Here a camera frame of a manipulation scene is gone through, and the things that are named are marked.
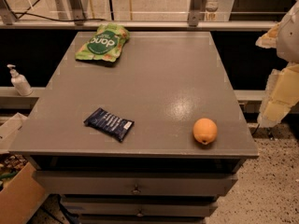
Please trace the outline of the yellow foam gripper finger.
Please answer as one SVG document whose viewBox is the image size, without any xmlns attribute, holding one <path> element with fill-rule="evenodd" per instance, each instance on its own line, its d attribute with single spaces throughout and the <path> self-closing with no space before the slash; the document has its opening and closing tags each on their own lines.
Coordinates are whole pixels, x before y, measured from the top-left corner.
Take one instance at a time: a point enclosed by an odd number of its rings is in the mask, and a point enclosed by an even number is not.
<svg viewBox="0 0 299 224">
<path fill-rule="evenodd" d="M 256 40 L 255 45 L 264 49 L 275 49 L 277 47 L 278 27 L 279 23 L 260 36 Z"/>
<path fill-rule="evenodd" d="M 262 128 L 279 124 L 299 102 L 299 64 L 288 63 L 281 71 L 273 69 L 268 77 L 265 97 L 257 118 Z"/>
</svg>

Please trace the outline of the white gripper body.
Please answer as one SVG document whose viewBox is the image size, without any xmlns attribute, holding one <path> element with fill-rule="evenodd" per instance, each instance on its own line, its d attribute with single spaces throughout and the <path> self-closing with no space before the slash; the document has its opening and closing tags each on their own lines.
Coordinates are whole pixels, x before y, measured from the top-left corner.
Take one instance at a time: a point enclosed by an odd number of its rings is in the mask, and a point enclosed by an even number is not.
<svg viewBox="0 0 299 224">
<path fill-rule="evenodd" d="M 299 63 L 299 1 L 293 5 L 280 22 L 277 55 L 287 62 Z"/>
</svg>

